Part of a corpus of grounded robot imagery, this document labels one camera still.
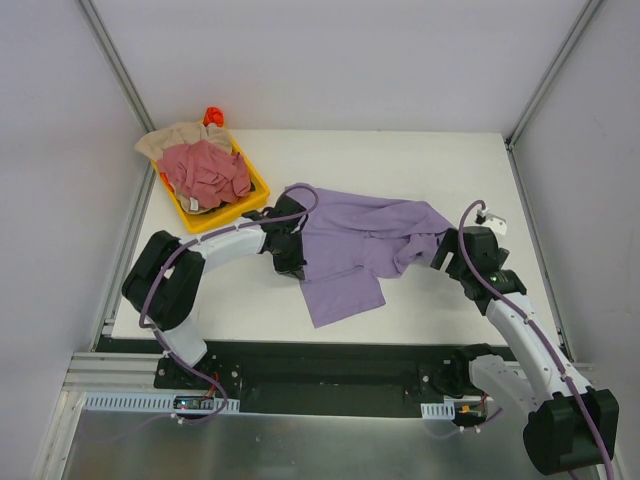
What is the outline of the purple t-shirt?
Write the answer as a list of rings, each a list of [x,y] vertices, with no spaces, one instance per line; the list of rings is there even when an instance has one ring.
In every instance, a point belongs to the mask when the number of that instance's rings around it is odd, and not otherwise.
[[[430,263],[453,228],[425,201],[385,199],[297,184],[287,196],[311,209],[301,229],[300,287],[316,328],[386,304],[380,281]]]

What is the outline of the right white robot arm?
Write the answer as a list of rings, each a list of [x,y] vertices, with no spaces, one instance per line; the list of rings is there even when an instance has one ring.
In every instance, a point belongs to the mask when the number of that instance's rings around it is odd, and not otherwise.
[[[478,390],[519,417],[526,453],[543,475],[602,465],[613,478],[619,403],[596,389],[544,333],[519,277],[503,267],[508,257],[487,227],[450,228],[438,239],[432,268],[460,283],[502,335],[521,371],[510,370],[495,349],[456,349],[432,385],[450,397]]]

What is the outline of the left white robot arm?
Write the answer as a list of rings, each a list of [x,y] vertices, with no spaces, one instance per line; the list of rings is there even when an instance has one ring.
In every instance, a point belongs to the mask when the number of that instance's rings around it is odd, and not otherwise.
[[[144,314],[142,326],[157,331],[163,348],[181,361],[176,375],[188,388],[204,387],[211,365],[203,359],[207,346],[191,318],[202,277],[213,269],[245,256],[265,252],[276,273],[302,280],[306,261],[302,229],[306,209],[288,195],[273,207],[249,211],[203,241],[154,233],[124,280],[123,297]]]

